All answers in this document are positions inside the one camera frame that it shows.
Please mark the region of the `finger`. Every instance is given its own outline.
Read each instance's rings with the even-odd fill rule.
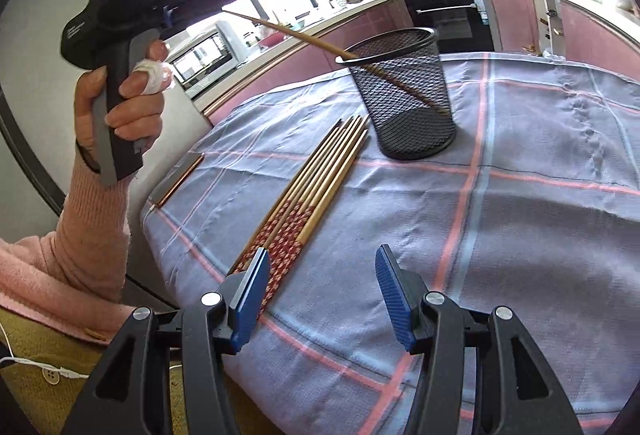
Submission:
[[[76,116],[85,116],[91,113],[93,100],[104,89],[107,79],[107,67],[100,67],[92,72],[85,72],[76,83],[76,95],[74,97],[74,113]]]
[[[169,67],[162,67],[162,82],[158,91],[163,91],[169,85],[171,85],[172,81],[172,72]],[[142,92],[145,91],[146,84],[149,79],[149,74],[142,71],[136,71],[131,73],[131,75],[125,79],[120,85],[120,95],[123,98],[133,98],[135,96],[139,96]]]
[[[149,74],[146,72],[132,72],[120,85],[120,95],[123,98],[139,96],[145,90]]]
[[[116,136],[125,141],[159,136],[160,132],[162,132],[162,119],[159,114],[145,116],[115,129]]]
[[[162,40],[153,40],[146,48],[146,57],[150,60],[164,61],[169,56],[169,46]]]
[[[158,92],[158,94],[138,96],[122,102],[111,109],[104,121],[111,128],[118,128],[145,116],[162,114],[162,110],[164,110],[164,95]]]

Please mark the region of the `oven handle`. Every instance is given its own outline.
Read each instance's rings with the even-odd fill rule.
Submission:
[[[418,9],[416,12],[418,14],[423,14],[424,12],[435,12],[435,11],[447,11],[448,9],[477,9],[478,6],[475,4],[469,4],[468,6],[449,6],[448,8],[435,8],[435,9]]]

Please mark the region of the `tablecloth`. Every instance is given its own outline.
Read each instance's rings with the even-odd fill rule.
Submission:
[[[401,267],[460,306],[513,308],[585,433],[603,433],[640,377],[640,86],[557,60],[442,60],[455,141],[398,162],[371,128],[226,371],[288,435],[402,433],[420,357],[396,341],[376,282],[374,253],[388,243]],[[181,306],[217,288],[306,156],[354,112],[364,105],[341,70],[245,102],[193,146],[204,161],[141,216]],[[461,434],[473,410],[469,356]]]

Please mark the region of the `pink cabinet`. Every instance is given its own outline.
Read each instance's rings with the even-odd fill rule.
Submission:
[[[411,26],[411,17],[404,0],[391,0],[364,11],[326,34],[319,34],[318,38],[344,49],[377,34]],[[257,94],[263,94],[276,87],[308,80],[341,68],[331,54],[317,47],[305,45],[292,56],[275,64],[229,101],[207,115],[211,123],[217,125],[240,103]]]
[[[492,0],[500,30],[502,50],[525,53],[532,45],[538,49],[538,18],[533,0]]]
[[[560,1],[566,58],[640,80],[640,48],[609,30],[594,17]]]

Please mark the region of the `hand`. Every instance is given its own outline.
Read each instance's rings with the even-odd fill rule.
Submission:
[[[164,42],[155,40],[149,44],[146,57],[155,61],[164,61],[169,54]],[[146,138],[145,151],[151,148],[162,132],[160,114],[164,109],[164,94],[172,81],[171,71],[165,68],[166,78],[162,79],[161,91],[156,94],[141,95],[146,87],[148,74],[134,72],[120,85],[120,95],[126,101],[111,109],[106,122],[114,128],[115,134],[127,141]],[[97,160],[94,149],[94,124],[92,105],[94,99],[104,90],[107,79],[106,67],[86,72],[78,79],[74,100],[76,117],[76,139],[78,144]]]

